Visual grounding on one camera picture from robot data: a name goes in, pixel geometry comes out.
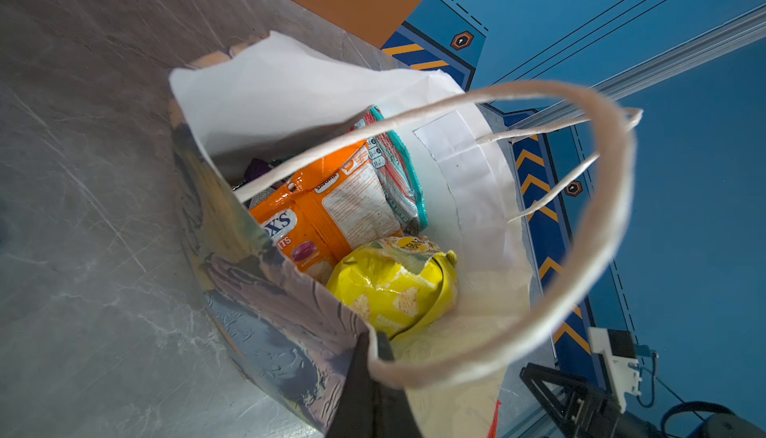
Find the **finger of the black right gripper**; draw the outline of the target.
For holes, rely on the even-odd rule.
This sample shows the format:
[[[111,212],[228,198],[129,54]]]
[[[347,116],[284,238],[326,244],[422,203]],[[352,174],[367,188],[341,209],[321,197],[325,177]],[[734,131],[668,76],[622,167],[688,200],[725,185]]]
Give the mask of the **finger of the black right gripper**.
[[[604,392],[586,378],[534,363],[520,378],[565,437],[604,437]]]

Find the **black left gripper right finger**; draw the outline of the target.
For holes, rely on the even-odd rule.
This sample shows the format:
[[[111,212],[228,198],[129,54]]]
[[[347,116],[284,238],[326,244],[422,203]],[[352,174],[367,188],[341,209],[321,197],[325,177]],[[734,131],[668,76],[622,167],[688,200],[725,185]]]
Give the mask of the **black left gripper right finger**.
[[[403,389],[373,380],[373,436],[375,438],[422,438]]]

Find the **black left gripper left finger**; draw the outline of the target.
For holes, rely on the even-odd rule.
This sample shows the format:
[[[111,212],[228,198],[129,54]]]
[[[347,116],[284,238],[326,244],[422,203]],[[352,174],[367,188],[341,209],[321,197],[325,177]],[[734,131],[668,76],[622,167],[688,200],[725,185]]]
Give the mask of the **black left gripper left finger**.
[[[370,377],[367,356],[369,334],[357,340],[335,416],[325,434],[326,438],[369,438],[374,428],[374,384]]]

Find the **red snack packet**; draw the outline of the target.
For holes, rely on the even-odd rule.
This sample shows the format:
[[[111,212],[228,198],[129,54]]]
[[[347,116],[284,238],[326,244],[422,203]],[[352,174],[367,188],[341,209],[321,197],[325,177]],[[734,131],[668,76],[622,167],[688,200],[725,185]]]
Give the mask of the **red snack packet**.
[[[498,422],[499,422],[499,412],[500,412],[501,405],[502,405],[502,403],[499,400],[497,400],[496,404],[495,404],[493,420],[491,422],[491,426],[490,426],[490,429],[488,431],[487,438],[496,438],[497,437]]]

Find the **yellow snack bag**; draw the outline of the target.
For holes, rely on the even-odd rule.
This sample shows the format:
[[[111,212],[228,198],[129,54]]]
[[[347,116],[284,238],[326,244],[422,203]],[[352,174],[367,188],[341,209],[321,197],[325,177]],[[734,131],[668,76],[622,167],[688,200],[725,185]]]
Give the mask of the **yellow snack bag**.
[[[424,237],[376,240],[346,256],[326,287],[389,338],[430,326],[458,302],[458,258]]]

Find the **orange snack bag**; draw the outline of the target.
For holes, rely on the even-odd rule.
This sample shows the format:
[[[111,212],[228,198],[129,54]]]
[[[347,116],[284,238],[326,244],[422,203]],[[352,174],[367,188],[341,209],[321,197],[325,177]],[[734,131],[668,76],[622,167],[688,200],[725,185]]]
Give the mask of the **orange snack bag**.
[[[249,214],[299,272],[321,284],[355,249],[403,235],[364,141],[298,170]]]

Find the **floral paper gift bag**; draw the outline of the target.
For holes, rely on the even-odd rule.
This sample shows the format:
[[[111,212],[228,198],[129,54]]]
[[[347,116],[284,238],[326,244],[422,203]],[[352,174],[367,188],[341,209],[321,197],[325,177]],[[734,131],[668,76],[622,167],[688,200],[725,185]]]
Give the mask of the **floral paper gift bag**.
[[[241,372],[318,430],[329,427],[368,333],[362,318],[289,264],[245,201],[350,144],[350,126],[381,108],[423,182],[426,235],[458,255],[457,308],[393,344],[373,372],[402,385],[427,437],[484,437],[508,366],[543,344],[616,255],[632,214],[640,110],[596,90],[520,81],[466,92],[447,74],[374,71],[272,32],[171,74],[173,147],[185,251],[209,314]],[[516,175],[479,110],[493,100],[559,98],[592,125],[596,190],[562,270],[531,302]],[[254,158],[273,169],[243,186]]]

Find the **teal Fox's candy bag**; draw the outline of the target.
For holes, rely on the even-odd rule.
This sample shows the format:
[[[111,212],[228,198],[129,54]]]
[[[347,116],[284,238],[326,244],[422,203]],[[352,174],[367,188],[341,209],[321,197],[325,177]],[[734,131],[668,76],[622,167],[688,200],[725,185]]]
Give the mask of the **teal Fox's candy bag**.
[[[423,188],[405,144],[394,131],[367,139],[373,167],[389,207],[406,234],[421,235],[429,226]]]

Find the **purple snack bag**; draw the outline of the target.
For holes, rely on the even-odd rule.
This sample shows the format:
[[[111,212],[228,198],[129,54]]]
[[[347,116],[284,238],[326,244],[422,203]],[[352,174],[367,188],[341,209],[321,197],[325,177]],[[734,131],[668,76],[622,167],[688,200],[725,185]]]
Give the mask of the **purple snack bag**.
[[[243,173],[243,182],[241,184],[245,186],[255,179],[267,174],[272,169],[273,165],[271,165],[271,163],[254,158],[245,169],[245,172]]]

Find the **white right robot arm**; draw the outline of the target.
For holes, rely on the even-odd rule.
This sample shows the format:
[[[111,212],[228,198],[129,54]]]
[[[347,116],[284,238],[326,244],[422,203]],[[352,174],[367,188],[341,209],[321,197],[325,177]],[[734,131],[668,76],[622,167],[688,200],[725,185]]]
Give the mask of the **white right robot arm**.
[[[530,363],[520,373],[548,418],[566,437],[666,437],[675,416],[705,413],[692,438],[763,437],[765,431],[715,403],[690,401],[673,406],[655,426],[620,409],[618,400],[586,378]]]

